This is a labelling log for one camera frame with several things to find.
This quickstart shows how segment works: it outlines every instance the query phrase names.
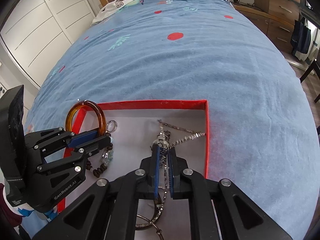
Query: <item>wooden cabinet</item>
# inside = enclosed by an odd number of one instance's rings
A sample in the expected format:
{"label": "wooden cabinet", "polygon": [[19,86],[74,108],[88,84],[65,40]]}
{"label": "wooden cabinet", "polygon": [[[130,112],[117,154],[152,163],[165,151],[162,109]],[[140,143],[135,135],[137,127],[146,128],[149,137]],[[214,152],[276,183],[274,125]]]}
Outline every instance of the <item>wooden cabinet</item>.
{"label": "wooden cabinet", "polygon": [[277,49],[291,53],[290,44],[294,25],[271,14],[258,11],[245,6],[234,6],[241,14],[256,25],[277,47]]}
{"label": "wooden cabinet", "polygon": [[241,13],[246,16],[254,25],[258,27],[265,35],[267,35],[268,32],[268,26],[269,26],[269,18],[266,18],[264,16],[260,16],[258,14],[254,14],[251,12],[245,12],[241,11]]}
{"label": "wooden cabinet", "polygon": [[299,19],[299,7],[296,3],[300,3],[300,0],[254,0],[255,6],[293,25]]}

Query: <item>maroon sleeve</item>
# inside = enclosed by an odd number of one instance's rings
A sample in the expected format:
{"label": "maroon sleeve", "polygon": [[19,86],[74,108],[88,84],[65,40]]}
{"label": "maroon sleeve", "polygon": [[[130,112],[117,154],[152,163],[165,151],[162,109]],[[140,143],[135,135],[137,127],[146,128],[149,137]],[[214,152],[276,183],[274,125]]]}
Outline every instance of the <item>maroon sleeve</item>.
{"label": "maroon sleeve", "polygon": [[9,223],[13,227],[17,227],[22,222],[22,216],[19,216],[19,215],[13,213],[9,209],[9,207],[7,206],[7,204],[5,203],[4,198],[3,198],[3,193],[2,193],[3,190],[4,190],[4,185],[2,183],[0,183],[0,209],[1,209],[1,212],[4,214],[4,216],[7,218],[7,220],[9,221]]}

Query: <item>blue blanket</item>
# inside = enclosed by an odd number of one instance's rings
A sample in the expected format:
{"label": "blue blanket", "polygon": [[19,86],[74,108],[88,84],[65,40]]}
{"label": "blue blanket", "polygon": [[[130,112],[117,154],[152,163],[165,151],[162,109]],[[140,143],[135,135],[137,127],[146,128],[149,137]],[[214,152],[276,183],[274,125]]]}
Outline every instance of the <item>blue blanket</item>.
{"label": "blue blanket", "polygon": [[26,130],[64,126],[78,98],[207,99],[209,179],[230,178],[303,239],[320,185],[312,113],[281,53],[228,0],[135,0],[90,28],[49,73]]}

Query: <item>brown bangle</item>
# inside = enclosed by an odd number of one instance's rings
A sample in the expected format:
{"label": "brown bangle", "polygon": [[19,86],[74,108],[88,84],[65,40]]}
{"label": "brown bangle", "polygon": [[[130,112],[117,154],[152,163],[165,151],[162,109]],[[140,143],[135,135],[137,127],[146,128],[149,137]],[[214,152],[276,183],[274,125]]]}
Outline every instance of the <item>brown bangle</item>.
{"label": "brown bangle", "polygon": [[72,132],[72,120],[75,116],[76,112],[82,108],[88,106],[90,107],[97,115],[99,121],[99,131],[97,137],[100,137],[106,133],[107,122],[104,116],[104,113],[100,106],[98,106],[95,102],[85,100],[77,102],[69,111],[66,118],[66,131]]}

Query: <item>silver bolt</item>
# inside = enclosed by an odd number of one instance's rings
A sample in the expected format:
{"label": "silver bolt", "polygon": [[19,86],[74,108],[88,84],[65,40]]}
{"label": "silver bolt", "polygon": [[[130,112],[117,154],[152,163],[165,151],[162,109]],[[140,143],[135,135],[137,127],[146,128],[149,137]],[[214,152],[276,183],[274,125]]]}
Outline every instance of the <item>silver bolt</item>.
{"label": "silver bolt", "polygon": [[108,181],[106,179],[98,179],[96,183],[99,187],[103,187],[108,184]]}
{"label": "silver bolt", "polygon": [[221,184],[225,187],[229,187],[231,185],[231,181],[229,179],[221,180]]}
{"label": "silver bolt", "polygon": [[146,174],[145,170],[143,169],[138,169],[134,173],[138,176],[143,176],[144,174]]}
{"label": "silver bolt", "polygon": [[193,173],[192,169],[184,169],[183,170],[183,174],[185,174],[185,175],[192,175],[192,173]]}

